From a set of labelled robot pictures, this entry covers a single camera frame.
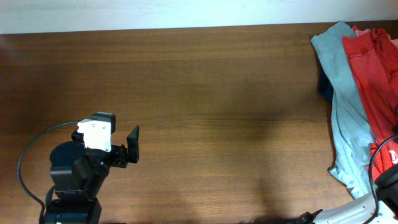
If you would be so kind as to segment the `orange soccer t-shirt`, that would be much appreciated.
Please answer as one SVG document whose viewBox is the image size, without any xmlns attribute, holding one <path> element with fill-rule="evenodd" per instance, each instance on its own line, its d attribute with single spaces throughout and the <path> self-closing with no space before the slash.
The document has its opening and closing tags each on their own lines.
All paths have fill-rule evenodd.
<svg viewBox="0 0 398 224">
<path fill-rule="evenodd" d="M 343 47 L 358 87 L 371 131 L 375 136 L 370 153 L 375 155 L 373 179 L 397 164 L 397 143 L 389 141 L 397 126 L 397 47 L 383 28 L 359 37 L 343 37 Z"/>
</svg>

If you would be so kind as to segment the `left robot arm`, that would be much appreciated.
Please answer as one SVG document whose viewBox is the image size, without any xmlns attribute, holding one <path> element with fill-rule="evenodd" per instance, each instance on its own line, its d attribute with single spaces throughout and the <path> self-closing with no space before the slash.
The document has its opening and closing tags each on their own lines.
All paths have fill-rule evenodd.
<svg viewBox="0 0 398 224">
<path fill-rule="evenodd" d="M 83 134 L 74 131 L 72 140 L 50 154 L 54 186 L 46 196 L 44 223 L 98 224 L 101 205 L 97 194 L 111 167 L 125 168 L 139 160 L 139 126 L 127 136 L 127 146 L 112 145 L 109 152 L 87 149 Z"/>
</svg>

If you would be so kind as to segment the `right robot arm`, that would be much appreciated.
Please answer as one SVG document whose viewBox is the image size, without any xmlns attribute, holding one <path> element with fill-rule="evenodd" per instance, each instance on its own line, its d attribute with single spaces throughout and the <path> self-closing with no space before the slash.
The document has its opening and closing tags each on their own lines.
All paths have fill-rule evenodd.
<svg viewBox="0 0 398 224">
<path fill-rule="evenodd" d="M 385 171 L 376 180 L 379 210 L 371 193 L 346 205 L 330 210 L 306 212 L 293 223 L 312 224 L 397 224 L 397 166 Z"/>
</svg>

